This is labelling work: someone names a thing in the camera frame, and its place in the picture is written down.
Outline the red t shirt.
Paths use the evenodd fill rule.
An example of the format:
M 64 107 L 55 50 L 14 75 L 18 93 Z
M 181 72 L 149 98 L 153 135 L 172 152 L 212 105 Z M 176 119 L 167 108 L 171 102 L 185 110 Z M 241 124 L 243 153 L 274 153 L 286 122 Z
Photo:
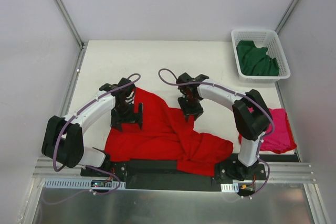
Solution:
M 247 107 L 233 107 L 233 111 L 241 139 L 240 158 L 256 158 L 259 150 L 282 154 L 297 147 L 284 109 L 270 109 L 268 115 Z
M 104 150 L 113 162 L 145 159 L 176 161 L 177 170 L 204 176 L 215 174 L 215 164 L 233 152 L 231 141 L 194 130 L 181 109 L 171 108 L 154 93 L 137 89 L 135 105 L 143 104 L 143 125 L 111 129 Z

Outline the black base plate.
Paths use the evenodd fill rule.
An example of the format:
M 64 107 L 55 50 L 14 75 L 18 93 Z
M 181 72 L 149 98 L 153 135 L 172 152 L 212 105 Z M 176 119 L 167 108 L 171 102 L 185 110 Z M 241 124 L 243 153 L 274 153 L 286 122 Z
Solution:
M 212 176 L 197 175 L 177 170 L 176 161 L 149 161 L 133 159 L 111 163 L 113 173 L 125 182 L 127 189 L 220 191 L 222 184 L 250 184 L 253 180 L 265 181 L 265 166 L 257 162 L 251 168 L 238 163 L 237 154 L 211 167 Z

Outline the aluminium rail frame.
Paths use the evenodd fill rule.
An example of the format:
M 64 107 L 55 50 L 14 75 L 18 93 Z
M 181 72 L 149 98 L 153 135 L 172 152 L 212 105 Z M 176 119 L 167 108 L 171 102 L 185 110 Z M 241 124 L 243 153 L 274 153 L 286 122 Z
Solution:
M 273 83 L 242 82 L 231 42 L 92 40 L 77 67 L 77 82 L 67 108 L 86 102 L 100 84 L 114 82 L 132 73 L 142 77 L 139 86 L 156 93 L 168 105 L 177 106 L 177 90 L 163 83 L 158 70 L 177 74 L 209 75 L 236 90 L 260 91 L 268 106 L 280 106 Z M 269 163 L 265 181 L 257 181 L 261 192 L 251 199 L 220 191 L 117 189 L 95 196 L 88 189 L 46 188 L 46 179 L 91 179 L 80 176 L 80 168 L 56 173 L 42 157 L 34 174 L 37 197 L 33 223 L 329 223 L 309 163 L 295 155 L 262 157 Z

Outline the folded red t shirt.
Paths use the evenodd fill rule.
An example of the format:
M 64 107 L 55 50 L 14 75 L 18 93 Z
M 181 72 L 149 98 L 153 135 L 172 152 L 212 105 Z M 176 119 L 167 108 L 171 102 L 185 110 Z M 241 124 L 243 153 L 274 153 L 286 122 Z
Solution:
M 282 154 L 297 147 L 284 109 L 270 109 L 268 115 L 247 107 L 233 107 L 233 111 L 241 139 L 240 158 L 256 158 L 259 150 Z

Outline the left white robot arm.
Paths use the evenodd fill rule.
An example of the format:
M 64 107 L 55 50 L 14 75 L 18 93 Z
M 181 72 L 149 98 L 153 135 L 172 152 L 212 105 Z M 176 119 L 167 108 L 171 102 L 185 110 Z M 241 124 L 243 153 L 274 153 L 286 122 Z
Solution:
M 135 82 L 121 78 L 117 84 L 102 85 L 95 96 L 79 110 L 48 120 L 41 152 L 52 159 L 56 172 L 77 165 L 93 169 L 99 176 L 111 172 L 110 155 L 87 147 L 83 135 L 104 114 L 111 114 L 110 126 L 119 132 L 125 124 L 143 125 L 143 104 L 135 105 Z

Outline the green t shirt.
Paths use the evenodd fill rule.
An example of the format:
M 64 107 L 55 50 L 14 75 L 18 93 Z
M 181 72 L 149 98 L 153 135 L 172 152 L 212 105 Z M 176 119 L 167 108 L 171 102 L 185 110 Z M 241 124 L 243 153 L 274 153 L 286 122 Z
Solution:
M 268 55 L 267 47 L 256 47 L 251 40 L 241 40 L 236 46 L 242 74 L 246 76 L 278 76 L 278 61 Z

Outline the white plastic basket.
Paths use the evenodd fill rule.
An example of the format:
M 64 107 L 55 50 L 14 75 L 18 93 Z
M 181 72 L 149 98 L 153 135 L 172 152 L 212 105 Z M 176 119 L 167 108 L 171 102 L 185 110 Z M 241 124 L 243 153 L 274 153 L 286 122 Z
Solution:
M 274 83 L 290 77 L 287 59 L 275 31 L 234 29 L 231 37 L 240 81 Z

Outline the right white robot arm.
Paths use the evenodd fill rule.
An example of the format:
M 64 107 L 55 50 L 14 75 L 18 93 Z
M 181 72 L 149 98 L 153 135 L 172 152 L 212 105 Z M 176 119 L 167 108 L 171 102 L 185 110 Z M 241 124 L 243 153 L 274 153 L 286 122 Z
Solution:
M 261 94 L 252 89 L 241 93 L 224 87 L 204 74 L 192 78 L 186 72 L 176 79 L 182 96 L 178 103 L 185 119 L 197 120 L 204 112 L 201 101 L 211 100 L 230 109 L 236 129 L 241 136 L 236 162 L 225 169 L 226 176 L 243 181 L 255 173 L 258 165 L 260 141 L 272 124 L 272 116 Z

